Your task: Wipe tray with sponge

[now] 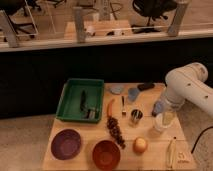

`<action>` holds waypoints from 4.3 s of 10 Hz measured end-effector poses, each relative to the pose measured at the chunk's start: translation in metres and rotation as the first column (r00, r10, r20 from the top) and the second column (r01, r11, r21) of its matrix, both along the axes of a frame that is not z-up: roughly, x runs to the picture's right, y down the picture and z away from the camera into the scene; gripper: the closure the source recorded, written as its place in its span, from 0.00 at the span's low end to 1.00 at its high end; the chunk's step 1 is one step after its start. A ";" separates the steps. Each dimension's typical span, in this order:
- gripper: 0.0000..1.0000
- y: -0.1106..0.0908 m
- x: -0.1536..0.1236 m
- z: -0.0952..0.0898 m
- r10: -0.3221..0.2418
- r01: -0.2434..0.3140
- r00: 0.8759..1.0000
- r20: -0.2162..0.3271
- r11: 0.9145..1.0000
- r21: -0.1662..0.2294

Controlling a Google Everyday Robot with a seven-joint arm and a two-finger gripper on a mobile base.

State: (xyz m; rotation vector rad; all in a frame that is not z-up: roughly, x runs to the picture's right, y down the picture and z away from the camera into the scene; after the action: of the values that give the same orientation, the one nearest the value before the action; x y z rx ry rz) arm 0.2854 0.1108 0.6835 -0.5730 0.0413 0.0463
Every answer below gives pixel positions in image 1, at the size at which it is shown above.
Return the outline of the translucent grey gripper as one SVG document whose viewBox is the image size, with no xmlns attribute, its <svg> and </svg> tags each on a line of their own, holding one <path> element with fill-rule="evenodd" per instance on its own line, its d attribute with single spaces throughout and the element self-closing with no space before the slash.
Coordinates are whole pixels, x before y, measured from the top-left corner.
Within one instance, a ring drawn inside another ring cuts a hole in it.
<svg viewBox="0 0 213 171">
<path fill-rule="evenodd" d="M 161 95 L 153 105 L 152 115 L 156 117 L 159 114 L 162 115 L 162 124 L 165 126 L 170 125 L 176 115 L 176 112 L 163 95 Z"/>
</svg>

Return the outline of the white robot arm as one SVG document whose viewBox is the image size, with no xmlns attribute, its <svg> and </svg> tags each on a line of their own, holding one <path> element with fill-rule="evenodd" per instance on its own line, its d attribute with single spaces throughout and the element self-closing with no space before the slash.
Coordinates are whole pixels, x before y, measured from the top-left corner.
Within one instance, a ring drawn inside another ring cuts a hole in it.
<svg viewBox="0 0 213 171">
<path fill-rule="evenodd" d="M 179 110 L 186 100 L 213 117 L 213 88 L 205 84 L 207 68 L 199 62 L 170 70 L 165 76 L 166 87 L 153 105 L 156 117 L 168 110 Z"/>
</svg>

